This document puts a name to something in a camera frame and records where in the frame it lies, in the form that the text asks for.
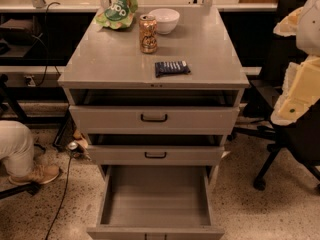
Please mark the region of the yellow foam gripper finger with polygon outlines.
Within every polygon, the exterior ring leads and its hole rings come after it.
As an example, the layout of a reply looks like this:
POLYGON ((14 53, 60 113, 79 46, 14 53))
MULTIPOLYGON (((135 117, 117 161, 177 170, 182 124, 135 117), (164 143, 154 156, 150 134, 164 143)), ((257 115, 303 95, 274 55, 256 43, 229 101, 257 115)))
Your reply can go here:
POLYGON ((320 58, 308 56, 301 64, 290 62, 271 121, 276 125, 296 122, 320 99, 320 58))

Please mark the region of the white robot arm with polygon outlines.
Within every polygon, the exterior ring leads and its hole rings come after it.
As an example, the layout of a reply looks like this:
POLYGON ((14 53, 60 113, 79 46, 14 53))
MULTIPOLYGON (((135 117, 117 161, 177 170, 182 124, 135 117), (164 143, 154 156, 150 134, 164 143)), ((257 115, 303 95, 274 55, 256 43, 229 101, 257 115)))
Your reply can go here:
POLYGON ((271 114, 274 124, 286 126, 295 123, 320 99, 320 0, 307 0, 281 20, 273 32, 295 36, 296 47, 307 54, 300 64, 289 63, 282 94, 271 114))

